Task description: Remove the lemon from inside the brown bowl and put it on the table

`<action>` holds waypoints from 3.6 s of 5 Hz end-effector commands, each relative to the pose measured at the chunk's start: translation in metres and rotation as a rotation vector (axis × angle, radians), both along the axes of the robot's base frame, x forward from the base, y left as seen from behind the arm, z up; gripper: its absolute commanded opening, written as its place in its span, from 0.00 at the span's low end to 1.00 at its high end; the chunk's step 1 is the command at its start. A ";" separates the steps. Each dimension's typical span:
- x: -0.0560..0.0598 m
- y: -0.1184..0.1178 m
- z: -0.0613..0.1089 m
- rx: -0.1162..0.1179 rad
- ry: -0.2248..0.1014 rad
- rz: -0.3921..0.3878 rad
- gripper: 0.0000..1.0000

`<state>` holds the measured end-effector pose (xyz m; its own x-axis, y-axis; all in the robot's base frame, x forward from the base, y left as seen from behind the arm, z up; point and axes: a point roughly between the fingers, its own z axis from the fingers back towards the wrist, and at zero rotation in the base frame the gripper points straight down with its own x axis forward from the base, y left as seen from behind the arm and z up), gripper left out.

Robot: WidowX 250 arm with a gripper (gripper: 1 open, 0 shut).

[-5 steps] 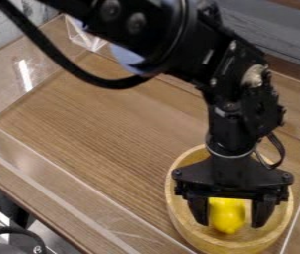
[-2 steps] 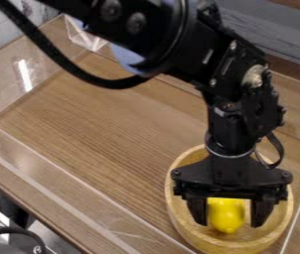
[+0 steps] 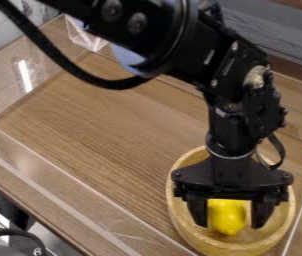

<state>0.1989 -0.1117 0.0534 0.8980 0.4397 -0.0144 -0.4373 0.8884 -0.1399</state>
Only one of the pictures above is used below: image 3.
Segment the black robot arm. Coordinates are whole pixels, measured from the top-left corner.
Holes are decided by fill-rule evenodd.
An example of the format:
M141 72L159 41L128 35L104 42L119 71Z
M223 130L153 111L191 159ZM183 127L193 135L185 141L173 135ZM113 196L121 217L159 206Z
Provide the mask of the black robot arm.
M294 181L256 151L263 140L276 138L286 122L267 54L226 26L211 0L41 2L113 44L135 82L167 74L202 92L208 105L208 156L172 171L173 195L185 202L199 226L208 224L211 200L247 200L251 226L262 228L287 202Z

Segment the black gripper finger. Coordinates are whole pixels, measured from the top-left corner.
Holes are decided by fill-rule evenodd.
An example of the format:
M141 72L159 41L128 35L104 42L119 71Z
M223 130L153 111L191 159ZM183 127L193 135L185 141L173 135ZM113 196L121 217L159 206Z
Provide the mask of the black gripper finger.
M275 209L275 203L274 202L251 202L251 228L252 229L260 229L271 215Z
M207 200L200 198L189 198L187 200L187 208L195 224L203 228L208 227Z

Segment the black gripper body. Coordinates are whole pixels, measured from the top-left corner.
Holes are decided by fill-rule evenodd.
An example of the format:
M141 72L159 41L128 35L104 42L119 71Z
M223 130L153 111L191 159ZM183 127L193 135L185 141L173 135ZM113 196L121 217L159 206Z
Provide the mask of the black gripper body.
M247 200L254 204L280 204L288 201L292 175L280 169L282 163L267 164L259 156L258 139L242 141L236 150L207 135L204 152L196 163L171 172L173 196L187 204L210 199Z

